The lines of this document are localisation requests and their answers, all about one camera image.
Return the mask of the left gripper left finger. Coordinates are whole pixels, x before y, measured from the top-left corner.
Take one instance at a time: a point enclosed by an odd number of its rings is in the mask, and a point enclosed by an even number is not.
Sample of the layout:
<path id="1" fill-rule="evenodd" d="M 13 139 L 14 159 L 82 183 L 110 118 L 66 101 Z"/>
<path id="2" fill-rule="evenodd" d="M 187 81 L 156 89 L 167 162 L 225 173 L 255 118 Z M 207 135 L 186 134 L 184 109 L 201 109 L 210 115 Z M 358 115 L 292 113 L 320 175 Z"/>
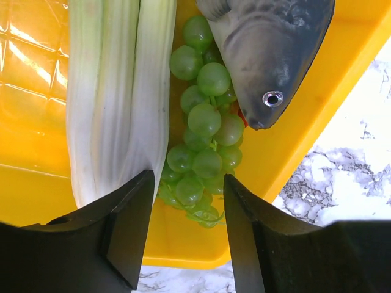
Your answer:
<path id="1" fill-rule="evenodd" d="M 45 225 L 1 224 L 2 292 L 131 292 L 137 288 L 155 177 L 119 189 Z"/>

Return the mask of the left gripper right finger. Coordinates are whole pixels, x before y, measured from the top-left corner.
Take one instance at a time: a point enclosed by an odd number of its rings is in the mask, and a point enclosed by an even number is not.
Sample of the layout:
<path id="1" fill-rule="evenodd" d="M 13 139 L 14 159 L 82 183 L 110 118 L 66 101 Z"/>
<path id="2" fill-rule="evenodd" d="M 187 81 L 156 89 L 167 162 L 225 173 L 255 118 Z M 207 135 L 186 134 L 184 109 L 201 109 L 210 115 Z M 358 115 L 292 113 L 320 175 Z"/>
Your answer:
<path id="1" fill-rule="evenodd" d="M 224 209 L 237 292 L 389 292 L 390 222 L 320 227 L 224 178 Z"/>

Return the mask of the green grapes bunch toy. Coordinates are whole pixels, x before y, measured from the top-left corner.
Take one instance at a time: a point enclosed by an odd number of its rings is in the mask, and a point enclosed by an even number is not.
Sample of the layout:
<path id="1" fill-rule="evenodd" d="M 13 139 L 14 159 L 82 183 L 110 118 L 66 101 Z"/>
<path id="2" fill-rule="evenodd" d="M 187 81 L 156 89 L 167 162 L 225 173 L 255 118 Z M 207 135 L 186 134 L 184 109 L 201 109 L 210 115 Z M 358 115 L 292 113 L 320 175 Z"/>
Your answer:
<path id="1" fill-rule="evenodd" d="M 185 129 L 181 142 L 167 152 L 158 196 L 200 226 L 213 228 L 224 219 L 213 196 L 222 196 L 224 176 L 241 163 L 246 124 L 235 112 L 232 82 L 206 18 L 187 19 L 182 37 L 170 71 L 189 84 L 178 103 Z"/>

